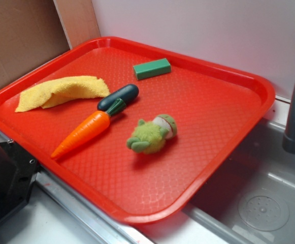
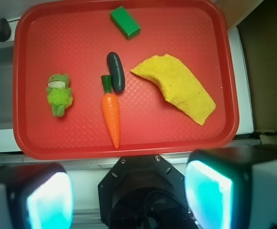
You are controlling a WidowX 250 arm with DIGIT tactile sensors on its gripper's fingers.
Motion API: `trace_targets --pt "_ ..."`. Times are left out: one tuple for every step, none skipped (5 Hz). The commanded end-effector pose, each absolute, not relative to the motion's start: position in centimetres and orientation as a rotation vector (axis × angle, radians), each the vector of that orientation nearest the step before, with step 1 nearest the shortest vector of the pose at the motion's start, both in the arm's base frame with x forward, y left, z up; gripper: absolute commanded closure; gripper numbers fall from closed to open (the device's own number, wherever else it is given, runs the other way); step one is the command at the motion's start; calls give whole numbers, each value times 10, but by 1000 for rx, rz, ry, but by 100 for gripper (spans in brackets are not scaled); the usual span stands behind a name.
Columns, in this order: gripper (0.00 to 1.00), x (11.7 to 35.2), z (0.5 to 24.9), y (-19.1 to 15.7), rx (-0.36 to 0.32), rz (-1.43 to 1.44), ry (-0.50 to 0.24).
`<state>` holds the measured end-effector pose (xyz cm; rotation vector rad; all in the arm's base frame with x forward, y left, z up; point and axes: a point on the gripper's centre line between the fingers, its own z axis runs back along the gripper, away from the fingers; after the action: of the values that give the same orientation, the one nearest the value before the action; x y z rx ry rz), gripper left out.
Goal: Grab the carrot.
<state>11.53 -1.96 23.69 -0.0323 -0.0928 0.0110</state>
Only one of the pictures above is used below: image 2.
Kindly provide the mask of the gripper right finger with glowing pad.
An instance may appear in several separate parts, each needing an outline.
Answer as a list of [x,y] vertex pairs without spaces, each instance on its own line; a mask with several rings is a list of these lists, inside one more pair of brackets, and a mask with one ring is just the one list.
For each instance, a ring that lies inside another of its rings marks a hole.
[[277,146],[194,151],[185,194],[204,229],[277,229]]

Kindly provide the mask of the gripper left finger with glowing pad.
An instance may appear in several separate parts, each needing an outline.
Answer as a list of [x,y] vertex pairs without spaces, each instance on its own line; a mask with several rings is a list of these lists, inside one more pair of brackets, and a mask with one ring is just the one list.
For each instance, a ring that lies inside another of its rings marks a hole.
[[58,163],[0,167],[0,229],[69,229],[71,177]]

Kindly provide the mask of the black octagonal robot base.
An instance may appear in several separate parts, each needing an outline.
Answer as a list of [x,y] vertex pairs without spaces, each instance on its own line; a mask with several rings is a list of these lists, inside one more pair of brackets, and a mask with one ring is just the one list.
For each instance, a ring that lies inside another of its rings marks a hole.
[[110,229],[195,229],[185,177],[160,155],[121,157],[98,184]]

